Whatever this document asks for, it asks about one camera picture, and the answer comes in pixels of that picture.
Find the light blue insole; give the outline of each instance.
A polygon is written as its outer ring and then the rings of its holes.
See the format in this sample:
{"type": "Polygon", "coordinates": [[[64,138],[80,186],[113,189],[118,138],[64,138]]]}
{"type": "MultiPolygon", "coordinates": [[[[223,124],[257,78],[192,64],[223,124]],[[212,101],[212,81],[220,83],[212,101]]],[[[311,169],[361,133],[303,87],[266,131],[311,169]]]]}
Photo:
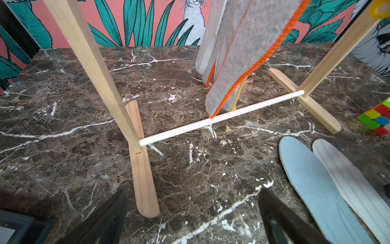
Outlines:
{"type": "Polygon", "coordinates": [[[328,241],[333,244],[373,243],[310,149],[287,136],[279,143],[279,154],[291,184],[328,241]]]}

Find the wall mural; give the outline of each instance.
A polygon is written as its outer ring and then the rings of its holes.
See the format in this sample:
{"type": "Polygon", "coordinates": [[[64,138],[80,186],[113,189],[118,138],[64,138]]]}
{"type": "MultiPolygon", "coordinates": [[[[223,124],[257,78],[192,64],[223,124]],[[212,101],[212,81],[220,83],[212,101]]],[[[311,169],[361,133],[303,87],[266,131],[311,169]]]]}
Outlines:
{"type": "Polygon", "coordinates": [[[390,18],[381,20],[351,53],[390,80],[390,18]]]}
{"type": "Polygon", "coordinates": [[[312,0],[284,43],[333,42],[367,0],[312,0]]]}
{"type": "MultiPolygon", "coordinates": [[[[42,0],[9,0],[30,6],[45,45],[69,48],[42,0]]],[[[209,14],[209,0],[78,0],[101,47],[200,45],[209,14]]]]}
{"type": "MultiPolygon", "coordinates": [[[[100,47],[200,45],[212,0],[77,0],[100,47]]],[[[312,0],[284,43],[332,42],[368,0],[312,0]]],[[[6,0],[41,49],[70,48],[42,0],[6,0]]],[[[0,27],[0,95],[30,58],[0,27]]],[[[390,18],[353,51],[390,79],[390,18]]]]}

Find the wood grain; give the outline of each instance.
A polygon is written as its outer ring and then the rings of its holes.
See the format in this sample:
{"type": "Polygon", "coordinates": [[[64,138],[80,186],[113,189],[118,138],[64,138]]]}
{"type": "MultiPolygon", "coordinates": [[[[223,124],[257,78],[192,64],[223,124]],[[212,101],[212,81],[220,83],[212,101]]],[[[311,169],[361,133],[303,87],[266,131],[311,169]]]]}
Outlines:
{"type": "MultiPolygon", "coordinates": [[[[140,112],[136,100],[126,105],[126,111],[131,119],[138,137],[144,138],[140,112]]],[[[150,168],[149,157],[146,146],[141,147],[142,152],[135,154],[131,147],[130,161],[131,172],[133,174],[133,184],[135,192],[135,203],[138,211],[145,217],[154,218],[160,215],[160,208],[154,187],[152,169],[150,168]]]]}
{"type": "Polygon", "coordinates": [[[380,20],[371,17],[372,3],[348,28],[340,40],[333,46],[317,67],[309,74],[299,89],[304,90],[306,98],[334,68],[354,49],[357,44],[374,28],[380,20]]]}
{"type": "Polygon", "coordinates": [[[141,152],[135,129],[76,0],[44,0],[66,40],[117,122],[129,146],[141,152]]]}
{"type": "MultiPolygon", "coordinates": [[[[299,91],[300,88],[278,69],[269,69],[267,73],[274,78],[287,92],[299,91]]],[[[311,113],[327,130],[336,134],[341,130],[340,122],[319,105],[310,96],[297,97],[297,101],[311,113]]]]}

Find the white dowel rod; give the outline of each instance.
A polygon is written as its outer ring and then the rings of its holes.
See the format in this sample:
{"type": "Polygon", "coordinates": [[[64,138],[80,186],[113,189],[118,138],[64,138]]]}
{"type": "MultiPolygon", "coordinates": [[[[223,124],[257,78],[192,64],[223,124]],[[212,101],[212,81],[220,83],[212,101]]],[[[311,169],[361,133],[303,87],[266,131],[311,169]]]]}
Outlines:
{"type": "Polygon", "coordinates": [[[151,135],[151,136],[140,139],[140,141],[139,141],[140,146],[149,145],[149,144],[152,144],[152,143],[155,143],[155,142],[158,142],[158,141],[161,141],[161,140],[164,140],[164,139],[176,136],[176,135],[180,135],[180,134],[192,131],[192,130],[202,128],[204,126],[212,125],[212,124],[215,124],[217,122],[221,122],[221,121],[226,120],[226,119],[230,119],[230,118],[233,118],[233,117],[236,117],[236,116],[248,113],[248,112],[252,112],[256,109],[264,108],[264,107],[273,105],[275,103],[279,103],[282,101],[286,101],[288,99],[295,98],[297,96],[301,96],[303,94],[304,94],[304,90],[295,91],[295,92],[292,92],[289,94],[285,94],[282,96],[271,98],[271,99],[266,100],[266,101],[252,104],[252,105],[249,105],[249,106],[244,107],[244,108],[237,109],[236,111],[233,111],[233,112],[228,112],[228,113],[217,115],[213,119],[204,119],[204,120],[201,120],[201,121],[198,121],[198,122],[195,122],[192,124],[188,124],[188,125],[185,125],[182,127],[178,127],[178,128],[172,129],[172,130],[168,130],[168,131],[156,134],[156,135],[151,135]]]}

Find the rubik's cube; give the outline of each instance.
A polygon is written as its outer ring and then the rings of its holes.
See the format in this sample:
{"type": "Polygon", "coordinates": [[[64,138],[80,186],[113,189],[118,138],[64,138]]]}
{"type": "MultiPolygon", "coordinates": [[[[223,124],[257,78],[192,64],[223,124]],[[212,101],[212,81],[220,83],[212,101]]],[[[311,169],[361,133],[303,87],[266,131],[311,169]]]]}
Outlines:
{"type": "Polygon", "coordinates": [[[378,136],[390,134],[390,97],[375,108],[360,115],[358,120],[378,136]]]}

